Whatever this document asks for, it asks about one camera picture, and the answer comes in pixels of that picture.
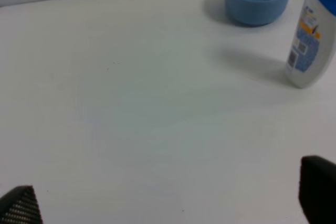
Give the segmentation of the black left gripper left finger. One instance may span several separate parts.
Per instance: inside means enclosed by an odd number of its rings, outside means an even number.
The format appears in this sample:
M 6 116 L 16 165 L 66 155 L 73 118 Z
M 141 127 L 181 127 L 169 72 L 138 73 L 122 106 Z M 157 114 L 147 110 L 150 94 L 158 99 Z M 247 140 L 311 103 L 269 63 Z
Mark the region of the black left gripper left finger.
M 33 186 L 17 186 L 1 197 L 1 223 L 43 223 Z

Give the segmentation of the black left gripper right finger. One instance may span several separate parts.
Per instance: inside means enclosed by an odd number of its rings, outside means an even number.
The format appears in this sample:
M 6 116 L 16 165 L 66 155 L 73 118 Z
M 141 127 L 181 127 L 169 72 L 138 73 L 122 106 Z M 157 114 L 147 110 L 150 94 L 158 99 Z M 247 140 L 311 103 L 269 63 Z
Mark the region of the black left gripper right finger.
M 302 157 L 299 202 L 308 223 L 335 223 L 335 163 Z

